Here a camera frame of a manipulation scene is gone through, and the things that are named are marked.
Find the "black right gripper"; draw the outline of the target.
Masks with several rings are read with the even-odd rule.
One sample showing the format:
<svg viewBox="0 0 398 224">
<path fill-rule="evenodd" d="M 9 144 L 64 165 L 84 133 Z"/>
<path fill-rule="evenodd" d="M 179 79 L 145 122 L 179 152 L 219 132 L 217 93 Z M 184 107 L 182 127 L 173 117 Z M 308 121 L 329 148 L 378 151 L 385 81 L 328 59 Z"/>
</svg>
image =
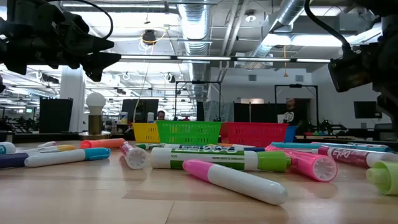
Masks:
<svg viewBox="0 0 398 224">
<path fill-rule="evenodd" d="M 397 132 L 397 37 L 380 37 L 380 42 L 370 43 L 373 90 L 382 93 L 377 106 L 392 121 Z"/>
</svg>

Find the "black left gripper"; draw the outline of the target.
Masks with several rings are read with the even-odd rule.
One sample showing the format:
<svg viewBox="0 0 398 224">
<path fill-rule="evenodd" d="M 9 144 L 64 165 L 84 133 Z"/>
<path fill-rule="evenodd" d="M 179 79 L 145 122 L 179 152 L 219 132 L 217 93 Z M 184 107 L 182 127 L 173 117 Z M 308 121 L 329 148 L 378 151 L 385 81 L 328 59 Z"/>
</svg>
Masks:
<svg viewBox="0 0 398 224">
<path fill-rule="evenodd" d="M 81 16 L 61 11 L 47 1 L 9 0 L 7 16 L 1 19 L 1 63 L 8 70 L 25 75 L 29 65 L 72 69 L 81 65 L 94 82 L 103 70 L 120 61 L 121 54 L 99 52 L 114 42 L 86 32 L 81 33 Z M 81 52 L 94 52 L 81 61 Z"/>
</svg>

